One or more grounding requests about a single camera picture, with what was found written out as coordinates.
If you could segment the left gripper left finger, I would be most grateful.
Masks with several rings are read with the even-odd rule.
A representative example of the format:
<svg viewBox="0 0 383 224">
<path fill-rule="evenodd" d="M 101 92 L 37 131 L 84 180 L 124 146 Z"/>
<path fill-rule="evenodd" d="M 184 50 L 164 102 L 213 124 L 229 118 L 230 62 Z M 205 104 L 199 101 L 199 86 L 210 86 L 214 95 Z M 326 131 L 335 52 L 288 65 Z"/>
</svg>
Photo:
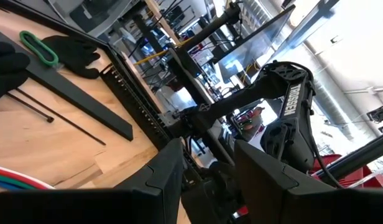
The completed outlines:
<svg viewBox="0 0 383 224">
<path fill-rule="evenodd" d="M 0 224 L 176 224 L 183 144 L 171 140 L 113 188 L 0 193 Z"/>
</svg>

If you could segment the black bar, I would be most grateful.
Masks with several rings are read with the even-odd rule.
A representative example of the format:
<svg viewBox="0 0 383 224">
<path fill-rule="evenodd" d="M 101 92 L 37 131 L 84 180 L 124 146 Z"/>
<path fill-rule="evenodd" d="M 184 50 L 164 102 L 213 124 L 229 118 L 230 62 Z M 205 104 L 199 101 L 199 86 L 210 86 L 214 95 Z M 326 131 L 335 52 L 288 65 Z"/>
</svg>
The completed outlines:
<svg viewBox="0 0 383 224">
<path fill-rule="evenodd" d="M 46 87 L 56 95 L 63 98 L 73 106 L 82 110 L 101 124 L 118 133 L 125 139 L 134 139 L 132 125 L 111 111 L 105 105 L 74 85 L 70 80 L 40 62 L 37 57 L 26 49 L 15 43 L 8 36 L 0 32 L 0 42 L 11 44 L 17 53 L 26 54 L 30 58 L 27 71 L 30 77 L 40 85 Z"/>
</svg>

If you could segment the red storage bin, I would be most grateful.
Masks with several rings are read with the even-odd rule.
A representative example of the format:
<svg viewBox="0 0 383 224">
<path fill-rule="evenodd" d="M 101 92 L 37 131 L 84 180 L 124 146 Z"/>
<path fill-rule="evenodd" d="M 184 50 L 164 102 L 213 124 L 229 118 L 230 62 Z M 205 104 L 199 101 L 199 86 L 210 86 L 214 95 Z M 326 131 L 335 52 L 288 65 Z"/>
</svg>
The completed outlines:
<svg viewBox="0 0 383 224">
<path fill-rule="evenodd" d="M 321 156 L 323 162 L 325 165 L 329 165 L 330 163 L 338 160 L 342 155 L 340 154 L 329 154 L 325 156 Z M 321 166 L 317 159 L 315 159 L 313 168 L 308 172 L 310 175 L 313 173 L 319 171 L 321 169 Z M 350 185 L 355 184 L 356 182 L 362 180 L 365 177 L 368 177 L 369 175 L 373 174 L 372 170 L 368 166 L 364 166 L 360 168 L 359 170 L 353 172 L 352 174 L 347 175 L 346 177 L 343 177 L 342 179 L 339 179 L 339 183 L 343 187 L 349 187 Z M 370 179 L 366 180 L 362 184 L 358 185 L 360 188 L 383 188 L 383 175 L 377 174 L 375 177 L 371 177 Z"/>
</svg>

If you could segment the black glove green cuff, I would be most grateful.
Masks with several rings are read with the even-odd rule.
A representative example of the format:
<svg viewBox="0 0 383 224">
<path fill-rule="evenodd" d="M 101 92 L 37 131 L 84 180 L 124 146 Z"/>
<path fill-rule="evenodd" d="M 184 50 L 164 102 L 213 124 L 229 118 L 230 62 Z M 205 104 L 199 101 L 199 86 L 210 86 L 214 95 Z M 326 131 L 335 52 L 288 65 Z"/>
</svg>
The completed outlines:
<svg viewBox="0 0 383 224">
<path fill-rule="evenodd" d="M 96 52 L 97 47 L 87 41 L 62 35 L 39 39 L 26 30 L 20 31 L 19 38 L 47 66 L 56 67 L 62 64 L 80 77 L 90 80 L 99 77 L 99 70 L 88 66 L 98 60 L 100 54 Z"/>
</svg>

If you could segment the silver ventilation duct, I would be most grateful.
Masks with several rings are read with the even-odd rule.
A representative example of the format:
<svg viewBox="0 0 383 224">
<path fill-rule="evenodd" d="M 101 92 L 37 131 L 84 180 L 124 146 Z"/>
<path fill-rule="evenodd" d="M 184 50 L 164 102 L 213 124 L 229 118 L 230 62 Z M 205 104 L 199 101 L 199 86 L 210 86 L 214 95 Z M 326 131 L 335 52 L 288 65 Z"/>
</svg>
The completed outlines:
<svg viewBox="0 0 383 224">
<path fill-rule="evenodd" d="M 316 76 L 315 101 L 328 118 L 329 125 L 338 128 L 345 137 L 354 142 L 368 142 L 377 137 L 369 127 L 365 115 L 341 91 L 329 76 Z"/>
</svg>

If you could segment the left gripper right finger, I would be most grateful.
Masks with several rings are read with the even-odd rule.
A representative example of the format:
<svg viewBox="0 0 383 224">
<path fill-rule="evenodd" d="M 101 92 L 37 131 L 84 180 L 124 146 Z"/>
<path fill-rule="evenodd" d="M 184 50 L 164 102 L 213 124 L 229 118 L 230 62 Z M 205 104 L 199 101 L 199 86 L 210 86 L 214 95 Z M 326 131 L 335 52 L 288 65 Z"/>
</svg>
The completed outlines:
<svg viewBox="0 0 383 224">
<path fill-rule="evenodd" d="M 383 224 L 383 189 L 336 189 L 242 140 L 234 162 L 252 224 Z"/>
</svg>

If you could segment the black perforated rack rail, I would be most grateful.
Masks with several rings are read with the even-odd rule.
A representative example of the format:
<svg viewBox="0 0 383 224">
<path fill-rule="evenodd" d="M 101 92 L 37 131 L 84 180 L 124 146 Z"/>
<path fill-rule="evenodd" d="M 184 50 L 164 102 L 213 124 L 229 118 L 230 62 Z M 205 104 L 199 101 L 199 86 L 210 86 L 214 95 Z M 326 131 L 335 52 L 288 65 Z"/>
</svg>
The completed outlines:
<svg viewBox="0 0 383 224">
<path fill-rule="evenodd" d="M 106 66 L 100 77 L 132 116 L 153 145 L 161 150 L 172 135 L 159 118 L 159 109 L 145 88 L 128 70 L 119 70 L 113 64 Z"/>
</svg>

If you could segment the black glove grey cuff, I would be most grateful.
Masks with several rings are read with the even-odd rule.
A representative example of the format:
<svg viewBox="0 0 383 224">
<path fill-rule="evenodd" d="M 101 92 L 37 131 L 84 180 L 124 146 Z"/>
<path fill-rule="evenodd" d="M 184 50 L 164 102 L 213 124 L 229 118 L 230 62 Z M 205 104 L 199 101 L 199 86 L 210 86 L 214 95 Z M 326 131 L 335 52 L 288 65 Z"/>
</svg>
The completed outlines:
<svg viewBox="0 0 383 224">
<path fill-rule="evenodd" d="M 28 79 L 30 58 L 7 43 L 0 42 L 0 98 L 23 85 Z"/>
</svg>

